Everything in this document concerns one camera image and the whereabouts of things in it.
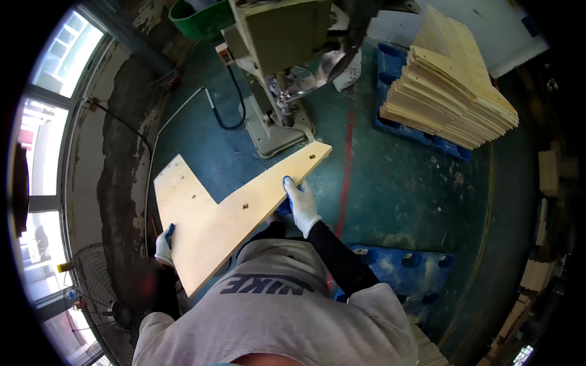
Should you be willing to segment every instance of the stack of wooden boards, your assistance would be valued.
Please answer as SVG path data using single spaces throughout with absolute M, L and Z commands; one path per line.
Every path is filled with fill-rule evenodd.
M 499 353 L 512 343 L 523 323 L 529 319 L 529 312 L 535 303 L 536 297 L 537 293 L 530 290 L 525 290 L 519 295 L 519 299 L 515 302 L 499 334 L 490 345 L 490 351 L 478 362 L 477 366 L 488 366 L 493 362 L 501 364 L 501 362 L 498 362 L 501 361 L 498 360 Z
M 411 331 L 415 337 L 415 343 L 419 352 L 418 366 L 448 366 L 448 360 L 442 355 L 435 343 L 415 324 L 411 325 Z
M 468 27 L 433 7 L 380 116 L 473 149 L 517 127 L 517 111 L 492 86 Z
M 521 287 L 537 292 L 543 291 L 557 265 L 556 262 L 537 262 L 531 259 L 527 261 L 523 278 L 521 278 Z
M 539 189 L 549 197 L 560 197 L 560 177 L 576 179 L 580 175 L 578 158 L 563 156 L 559 141 L 550 142 L 550 150 L 539 152 Z

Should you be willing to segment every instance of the window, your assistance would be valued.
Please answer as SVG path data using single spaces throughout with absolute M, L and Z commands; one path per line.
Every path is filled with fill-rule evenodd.
M 519 352 L 513 361 L 513 366 L 521 366 L 525 361 L 527 361 L 527 358 L 531 352 L 533 352 L 533 347 L 531 346 L 521 348 L 521 352 Z
M 23 103 L 18 142 L 26 148 L 29 194 L 57 194 L 57 164 L 69 112 L 27 98 Z
M 69 274 L 57 271 L 57 265 L 66 262 L 58 211 L 29 213 L 26 231 L 19 240 L 26 286 L 33 301 L 71 286 Z
M 91 361 L 90 355 L 99 346 L 82 312 L 67 309 L 63 313 L 43 322 L 45 333 L 53 340 L 56 351 L 70 365 L 84 365 Z
M 71 11 L 42 56 L 32 83 L 71 98 L 87 60 L 104 34 Z
M 78 85 L 103 33 L 75 10 L 70 10 L 47 40 L 32 70 L 19 106 L 18 142 L 26 148 L 29 173 L 29 212 L 26 231 L 14 253 L 22 264 L 22 282 L 36 315 L 56 351 L 74 366 L 108 365 L 93 330 L 74 302 L 67 299 L 69 273 L 57 266 L 69 258 L 63 227 L 63 193 L 67 139 L 71 119 L 83 97 Z

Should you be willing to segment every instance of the l-shaped wooden board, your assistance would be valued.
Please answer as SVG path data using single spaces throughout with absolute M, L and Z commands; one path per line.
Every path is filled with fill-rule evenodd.
M 283 177 L 300 184 L 332 151 L 314 141 L 240 187 L 217 204 L 181 155 L 155 178 L 163 227 L 175 224 L 172 258 L 189 297 L 285 200 Z

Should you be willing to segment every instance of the concrete floor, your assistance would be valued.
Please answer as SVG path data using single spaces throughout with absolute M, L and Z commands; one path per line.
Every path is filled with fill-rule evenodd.
M 186 63 L 182 85 L 170 96 L 161 124 L 202 86 L 209 88 L 226 125 L 240 120 L 236 90 L 214 50 L 221 42 L 221 38 L 207 42 Z M 347 246 L 362 243 L 454 254 L 455 266 L 444 292 L 422 325 L 436 343 L 443 345 L 448 340 L 448 346 L 450 342 L 460 344 L 466 334 L 454 332 L 458 333 L 456 338 L 450 334 L 454 328 L 473 325 L 454 324 L 474 310 L 463 311 L 464 300 L 479 272 L 481 254 L 490 245 L 487 224 L 493 219 L 488 212 L 498 142 L 475 149 L 471 162 L 463 163 L 434 148 L 376 130 L 376 41 L 367 40 L 362 55 L 362 76 L 351 90 L 339 93 L 327 85 L 302 100 L 315 124 L 316 138 L 333 146 L 330 157 L 308 177 L 318 211 Z M 241 74 L 234 73 L 246 97 L 250 92 Z M 515 141 L 514 136 L 507 140 Z M 217 125 L 201 93 L 161 135 L 152 176 L 180 153 L 220 202 L 300 147 L 291 147 L 271 159 L 259 158 L 243 127 L 226 131 Z M 156 207 L 152 191 L 149 207 Z M 524 250 L 517 249 L 512 255 L 517 258 L 521 252 L 524 256 Z M 212 283 L 197 294 L 196 301 Z M 499 289 L 493 290 L 498 296 Z M 511 296 L 512 291 L 507 292 L 501 303 L 506 304 Z M 480 333 L 477 347 L 487 337 L 487 333 Z M 461 349 L 453 346 L 448 351 L 449 358 Z

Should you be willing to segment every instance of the blue rubber-coated glove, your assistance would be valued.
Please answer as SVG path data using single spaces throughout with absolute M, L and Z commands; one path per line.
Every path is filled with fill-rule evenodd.
M 314 191 L 306 180 L 301 183 L 299 188 L 295 187 L 295 183 L 289 176 L 283 177 L 283 188 L 289 197 L 295 225 L 301 230 L 303 237 L 307 239 L 311 228 L 322 219 L 315 207 Z
M 173 265 L 173 259 L 171 259 L 171 235 L 175 230 L 175 225 L 170 224 L 167 230 L 163 231 L 161 235 L 156 238 L 156 253 L 155 258 L 163 259 L 170 265 Z

